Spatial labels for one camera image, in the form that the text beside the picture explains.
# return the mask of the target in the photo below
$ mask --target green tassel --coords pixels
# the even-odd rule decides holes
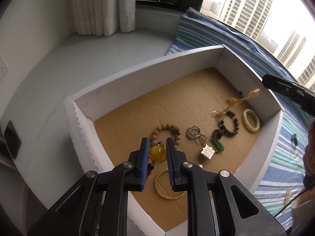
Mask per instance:
[[[224,151],[224,146],[218,140],[213,140],[213,144],[219,153]]]

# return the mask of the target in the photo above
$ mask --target brown cardboard bottom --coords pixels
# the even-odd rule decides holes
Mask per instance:
[[[96,120],[94,126],[115,166],[125,162],[130,152],[139,149],[143,137],[150,137],[157,126],[167,123],[180,128],[182,139],[178,149],[185,152],[189,161],[199,164],[197,157],[202,146],[189,140],[185,131],[196,125],[211,137],[213,130],[218,129],[211,113],[225,109],[225,101],[231,97],[242,96],[215,68],[209,68],[178,79],[111,111]],[[235,137],[221,138],[225,150],[215,154],[211,162],[205,165],[205,170],[218,172],[226,169],[234,173],[251,150],[259,131],[250,133],[245,129],[242,122],[242,112],[245,109],[252,109],[247,102],[231,109],[239,119],[238,134]],[[225,117],[224,121],[232,131],[232,120]],[[162,131],[157,140],[165,143],[170,136],[169,131]],[[168,231],[187,219],[187,199],[186,194],[176,200],[166,200],[157,194],[154,179],[165,168],[166,161],[157,163],[144,191],[132,194],[155,223]],[[168,173],[161,175],[159,185],[164,194],[175,195],[170,188]]]

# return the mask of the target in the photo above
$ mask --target striped fabric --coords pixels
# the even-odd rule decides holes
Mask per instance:
[[[220,44],[228,46],[237,53],[260,76],[269,73],[295,81],[270,53],[253,40],[192,8],[182,15],[176,39],[166,54]],[[288,188],[291,190],[290,199],[303,188],[305,170],[302,158],[308,143],[306,125],[310,121],[310,116],[297,104],[286,97],[276,96],[284,107],[280,136],[267,172],[254,193],[273,215],[283,208]],[[291,143],[293,134],[297,134],[297,147]],[[285,229],[288,229],[292,225],[290,208],[277,219]]]

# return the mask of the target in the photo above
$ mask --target jade bangle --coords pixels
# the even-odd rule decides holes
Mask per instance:
[[[249,122],[248,122],[248,120],[246,118],[246,114],[247,113],[249,113],[254,118],[254,120],[255,120],[255,127],[253,127],[252,125],[249,124]],[[251,109],[244,110],[242,118],[243,118],[243,123],[244,123],[245,127],[249,131],[256,132],[259,129],[259,127],[260,127],[259,118],[258,118],[257,114],[253,110],[251,110]]]

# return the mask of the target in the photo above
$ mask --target white curtain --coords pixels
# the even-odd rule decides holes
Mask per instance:
[[[135,29],[135,0],[71,0],[75,32],[111,35]]]

